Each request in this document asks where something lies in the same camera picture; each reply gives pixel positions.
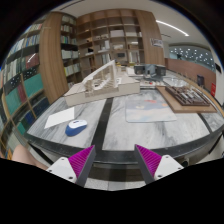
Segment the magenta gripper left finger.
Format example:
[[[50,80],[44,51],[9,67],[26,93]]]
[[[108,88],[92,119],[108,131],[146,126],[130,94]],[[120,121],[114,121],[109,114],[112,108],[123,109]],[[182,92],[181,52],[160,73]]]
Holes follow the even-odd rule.
[[[59,158],[47,169],[47,172],[84,187],[95,156],[95,146],[92,145],[69,158]]]

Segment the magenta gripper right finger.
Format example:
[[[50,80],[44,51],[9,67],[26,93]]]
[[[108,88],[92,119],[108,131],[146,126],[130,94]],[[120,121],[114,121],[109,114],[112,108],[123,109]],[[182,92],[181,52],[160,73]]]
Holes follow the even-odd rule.
[[[170,155],[161,156],[140,145],[135,145],[134,155],[146,184],[183,169]]]

